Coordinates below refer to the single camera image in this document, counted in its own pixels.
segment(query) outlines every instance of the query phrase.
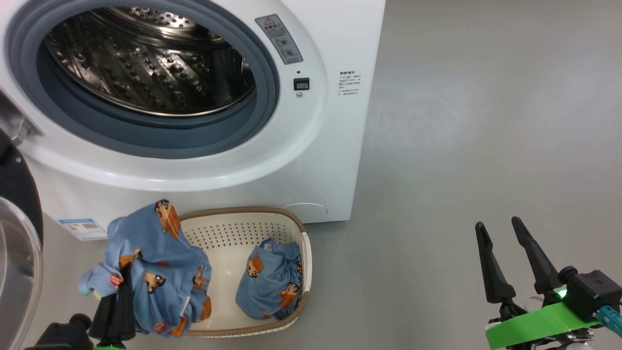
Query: washing machine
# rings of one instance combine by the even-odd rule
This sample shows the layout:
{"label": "washing machine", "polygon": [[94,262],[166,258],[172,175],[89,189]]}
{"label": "washing machine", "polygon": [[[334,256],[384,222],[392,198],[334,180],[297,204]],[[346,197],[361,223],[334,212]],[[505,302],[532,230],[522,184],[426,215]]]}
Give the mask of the washing machine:
{"label": "washing machine", "polygon": [[80,238],[161,198],[350,218],[384,0],[0,2],[0,126]]}

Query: gray rubber seal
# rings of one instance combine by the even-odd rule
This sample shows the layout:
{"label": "gray rubber seal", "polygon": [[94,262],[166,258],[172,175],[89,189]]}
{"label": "gray rubber seal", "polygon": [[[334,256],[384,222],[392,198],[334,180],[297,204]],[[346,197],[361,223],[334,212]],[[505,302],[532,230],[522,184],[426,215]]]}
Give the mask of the gray rubber seal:
{"label": "gray rubber seal", "polygon": [[[52,61],[42,44],[58,23],[99,7],[141,6],[179,13],[218,33],[251,67],[256,88],[239,105],[201,118],[157,118],[110,105],[80,88]],[[148,158],[207,156],[244,143],[272,116],[279,77],[257,36],[239,19],[206,0],[32,1],[14,18],[6,52],[32,103],[69,132],[102,147]]]}

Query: blue cable connector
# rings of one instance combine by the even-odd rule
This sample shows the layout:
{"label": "blue cable connector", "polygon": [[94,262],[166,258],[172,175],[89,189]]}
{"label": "blue cable connector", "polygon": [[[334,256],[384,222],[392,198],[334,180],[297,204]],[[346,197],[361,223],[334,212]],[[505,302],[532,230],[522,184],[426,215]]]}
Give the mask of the blue cable connector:
{"label": "blue cable connector", "polygon": [[622,316],[610,306],[603,306],[596,315],[598,322],[602,323],[622,338]]}

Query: laundry basket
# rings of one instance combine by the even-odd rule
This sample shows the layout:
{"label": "laundry basket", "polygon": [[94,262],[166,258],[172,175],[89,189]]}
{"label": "laundry basket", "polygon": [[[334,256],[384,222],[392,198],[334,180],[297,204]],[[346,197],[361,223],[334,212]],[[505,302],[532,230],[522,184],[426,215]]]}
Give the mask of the laundry basket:
{"label": "laundry basket", "polygon": [[[211,316],[194,323],[191,337],[239,337],[280,331],[291,326],[307,306],[311,289],[311,244],[302,222],[292,213],[273,208],[217,209],[181,215],[188,241],[201,247],[211,265],[207,291],[212,300]],[[280,244],[295,242],[303,268],[302,296],[294,312],[281,321],[253,319],[236,304],[235,296],[248,257],[262,240],[275,237]]]}

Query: blue fabric with cartoon print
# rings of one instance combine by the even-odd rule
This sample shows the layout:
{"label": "blue fabric with cartoon print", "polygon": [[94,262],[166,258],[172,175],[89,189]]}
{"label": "blue fabric with cartoon print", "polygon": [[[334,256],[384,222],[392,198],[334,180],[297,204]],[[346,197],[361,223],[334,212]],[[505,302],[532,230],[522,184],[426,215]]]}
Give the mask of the blue fabric with cartoon print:
{"label": "blue fabric with cartoon print", "polygon": [[184,335],[211,315],[211,266],[184,236],[175,208],[163,199],[108,226],[104,262],[82,276],[83,295],[116,293],[121,269],[131,264],[136,330],[167,338]]}
{"label": "blue fabric with cartoon print", "polygon": [[261,242],[248,258],[236,302],[250,317],[288,317],[300,296],[302,263],[296,243],[277,244],[274,237]]}

